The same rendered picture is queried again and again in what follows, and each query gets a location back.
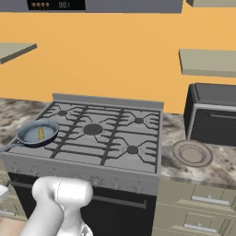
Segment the beige drawer front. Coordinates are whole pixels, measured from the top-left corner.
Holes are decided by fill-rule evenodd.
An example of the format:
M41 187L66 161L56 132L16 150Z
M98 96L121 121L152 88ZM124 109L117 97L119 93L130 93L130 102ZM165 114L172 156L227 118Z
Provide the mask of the beige drawer front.
M197 185L192 195L202 196L202 197L210 195L210 197L214 199L229 201L230 202L229 206L222 206L222 205L218 206L229 207L230 209L236 211L236 190L223 189L205 185Z
M204 233L206 235L213 236L227 236L227 234L230 232L231 226L234 223L234 219L216 214L197 214L188 212L184 217L182 226L184 223L217 230L217 233L193 230L197 233Z

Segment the grey-green upper cupboard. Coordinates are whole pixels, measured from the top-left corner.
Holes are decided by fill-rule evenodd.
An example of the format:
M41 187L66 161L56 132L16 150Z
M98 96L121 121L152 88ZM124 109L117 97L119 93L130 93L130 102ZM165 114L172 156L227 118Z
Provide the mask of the grey-green upper cupboard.
M236 0L186 0L192 7L236 7Z

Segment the black toaster oven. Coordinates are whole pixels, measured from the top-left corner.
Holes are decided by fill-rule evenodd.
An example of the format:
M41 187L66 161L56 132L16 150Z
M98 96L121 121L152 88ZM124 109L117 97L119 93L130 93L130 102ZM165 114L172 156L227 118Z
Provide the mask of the black toaster oven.
M236 86L190 84L183 114L187 139L236 147L236 120L212 118L208 112L236 116Z

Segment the brown round plate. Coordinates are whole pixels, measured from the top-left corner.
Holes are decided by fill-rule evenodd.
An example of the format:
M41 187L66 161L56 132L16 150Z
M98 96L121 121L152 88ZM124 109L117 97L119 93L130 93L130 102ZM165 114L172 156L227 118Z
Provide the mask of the brown round plate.
M202 168L213 161L211 150L201 142L181 140L172 146L173 156L189 167Z

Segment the grey-green wall shelf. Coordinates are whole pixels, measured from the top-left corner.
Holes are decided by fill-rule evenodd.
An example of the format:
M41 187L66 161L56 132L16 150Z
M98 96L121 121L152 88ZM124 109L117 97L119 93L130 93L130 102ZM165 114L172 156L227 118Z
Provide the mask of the grey-green wall shelf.
M236 77L236 51L180 49L183 75Z
M36 48L36 43L0 42L0 65Z

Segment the beige base cupboard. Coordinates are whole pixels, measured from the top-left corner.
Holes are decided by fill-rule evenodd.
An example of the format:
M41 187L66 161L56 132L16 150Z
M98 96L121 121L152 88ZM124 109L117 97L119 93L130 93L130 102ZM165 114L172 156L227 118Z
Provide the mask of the beige base cupboard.
M7 172L0 170L0 184L6 185L9 189L8 197L0 203L0 217L26 221L27 217L20 204L17 193L9 182L10 178L7 175Z

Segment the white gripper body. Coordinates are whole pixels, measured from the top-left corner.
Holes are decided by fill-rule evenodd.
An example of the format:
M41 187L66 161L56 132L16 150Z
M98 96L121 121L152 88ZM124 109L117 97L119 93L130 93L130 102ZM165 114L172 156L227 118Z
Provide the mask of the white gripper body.
M8 196L9 189L4 185L0 185L0 202L3 202Z

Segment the grey range hood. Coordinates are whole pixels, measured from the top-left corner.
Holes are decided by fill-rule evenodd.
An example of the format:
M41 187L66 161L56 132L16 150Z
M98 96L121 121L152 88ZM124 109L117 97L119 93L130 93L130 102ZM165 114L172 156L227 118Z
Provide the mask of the grey range hood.
M181 13L183 0L0 0L0 12Z

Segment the blue-grey frying pan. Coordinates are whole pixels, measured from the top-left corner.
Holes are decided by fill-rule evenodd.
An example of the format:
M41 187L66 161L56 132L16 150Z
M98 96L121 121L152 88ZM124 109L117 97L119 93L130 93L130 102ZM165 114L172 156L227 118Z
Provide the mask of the blue-grey frying pan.
M44 139L39 140L38 128L42 127ZM53 142L59 133L58 123L49 119L31 121L21 126L16 134L17 143L0 147L0 153L15 147L40 148Z

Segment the grey gas hob range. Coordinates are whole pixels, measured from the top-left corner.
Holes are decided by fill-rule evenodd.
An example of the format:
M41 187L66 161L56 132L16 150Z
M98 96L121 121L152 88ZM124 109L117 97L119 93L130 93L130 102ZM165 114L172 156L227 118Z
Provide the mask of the grey gas hob range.
M163 105L56 94L40 114L57 122L57 138L45 147L13 147L2 155L10 173L77 178L157 198ZM140 185L141 193L135 186Z

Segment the black oven door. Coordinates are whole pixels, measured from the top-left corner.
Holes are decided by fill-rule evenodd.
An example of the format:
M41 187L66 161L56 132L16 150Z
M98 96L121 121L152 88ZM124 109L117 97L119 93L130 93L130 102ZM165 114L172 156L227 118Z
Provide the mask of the black oven door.
M11 182L34 184L39 178L25 174L10 173ZM29 219L36 207L36 201L28 188L14 187L25 214ZM93 236L151 236L157 198L153 195L129 193L126 191L92 186L93 194L142 203L147 200L147 208L122 206L91 199L87 206L80 208L84 222Z

